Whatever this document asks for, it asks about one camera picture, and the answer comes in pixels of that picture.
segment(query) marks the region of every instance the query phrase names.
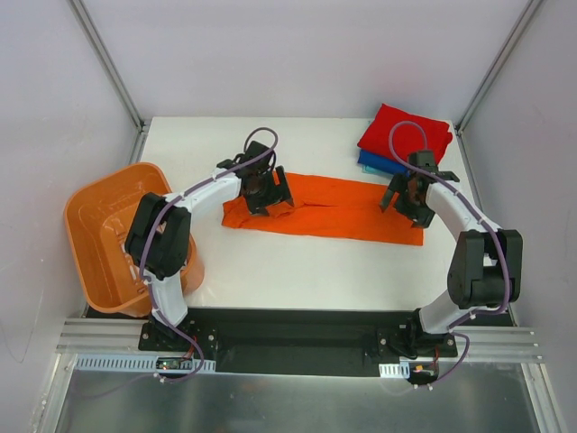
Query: orange basket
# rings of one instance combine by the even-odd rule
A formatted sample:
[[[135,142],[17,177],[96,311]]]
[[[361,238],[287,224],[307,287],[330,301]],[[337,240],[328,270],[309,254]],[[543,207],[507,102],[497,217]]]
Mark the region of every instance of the orange basket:
[[[74,194],[64,210],[70,247],[88,304],[103,313],[136,318],[151,312],[146,285],[124,250],[124,240],[141,197],[170,192],[162,171],[140,162],[98,180]],[[190,236],[187,265],[180,273],[183,291],[196,290],[205,276]]]

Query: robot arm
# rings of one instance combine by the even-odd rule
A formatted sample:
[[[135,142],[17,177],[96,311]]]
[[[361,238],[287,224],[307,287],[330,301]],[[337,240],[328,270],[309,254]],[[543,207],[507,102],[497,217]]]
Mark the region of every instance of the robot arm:
[[[391,181],[381,207],[386,208],[398,193],[394,208],[413,221],[413,226],[429,227],[435,214],[441,217],[456,248],[447,275],[447,290],[429,305],[417,309],[409,319],[401,341],[393,342],[397,352],[418,355],[474,314],[498,308],[505,300],[505,281],[497,250],[488,228],[504,253],[509,276],[509,297],[514,302],[520,292],[523,240],[517,230],[503,230],[477,207],[457,197],[459,179],[450,171],[439,171],[431,151],[409,155],[417,170],[397,174]],[[422,171],[433,173],[435,181]]]
[[[270,164],[270,160],[275,158],[274,153],[270,152],[268,158],[261,158],[240,168],[268,150],[263,144],[251,142],[245,153],[236,155],[233,160],[217,164],[212,175],[213,180],[204,186],[165,196],[150,192],[142,197],[124,243],[124,249],[137,266],[141,265],[146,240],[157,216],[168,203],[177,200],[162,218],[144,264],[144,277],[151,283],[152,295],[156,301],[152,315],[161,323],[163,322],[158,311],[161,311],[162,316],[174,327],[188,312],[180,284],[180,270],[186,264],[192,222],[239,196],[245,198],[254,215],[268,215],[266,206],[281,201],[292,205],[289,185],[282,167],[275,169],[278,183],[274,179],[273,167]]]

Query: red cloth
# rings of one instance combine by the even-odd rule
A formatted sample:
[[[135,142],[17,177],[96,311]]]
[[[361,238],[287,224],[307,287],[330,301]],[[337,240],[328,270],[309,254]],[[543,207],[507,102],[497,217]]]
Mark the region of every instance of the red cloth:
[[[449,124],[438,120],[427,119],[420,115],[410,115],[392,106],[382,105],[367,131],[357,144],[365,151],[376,153],[390,160],[396,161],[389,150],[389,133],[398,122],[410,120],[423,127],[428,142],[428,148],[434,152],[438,164],[444,156],[453,135],[449,132]],[[409,124],[400,126],[395,131],[393,139],[395,152],[403,161],[408,159],[412,152],[423,149],[423,137],[415,126]]]

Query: white tabletop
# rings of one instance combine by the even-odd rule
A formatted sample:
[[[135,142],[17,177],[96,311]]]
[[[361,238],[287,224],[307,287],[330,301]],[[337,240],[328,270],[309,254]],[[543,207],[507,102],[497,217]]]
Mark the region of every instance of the white tabletop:
[[[206,178],[241,152],[259,126],[279,134],[277,164],[288,172],[387,184],[363,173],[356,143],[368,119],[155,117],[142,161],[158,165],[174,191]],[[272,143],[268,133],[255,139]],[[472,196],[456,139],[440,168],[452,170]],[[189,306],[268,309],[412,310],[446,288],[454,240],[435,217],[424,246],[279,235],[221,226],[223,210],[195,221],[192,234],[205,263]]]

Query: orange towel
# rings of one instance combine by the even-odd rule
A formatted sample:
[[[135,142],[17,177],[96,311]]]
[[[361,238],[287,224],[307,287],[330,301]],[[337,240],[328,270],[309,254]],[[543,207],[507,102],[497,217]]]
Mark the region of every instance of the orange towel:
[[[251,216],[242,197],[224,203],[223,226],[287,235],[344,237],[361,241],[422,245],[423,229],[393,206],[382,213],[386,187],[372,183],[287,173],[295,206],[280,203],[270,216]]]

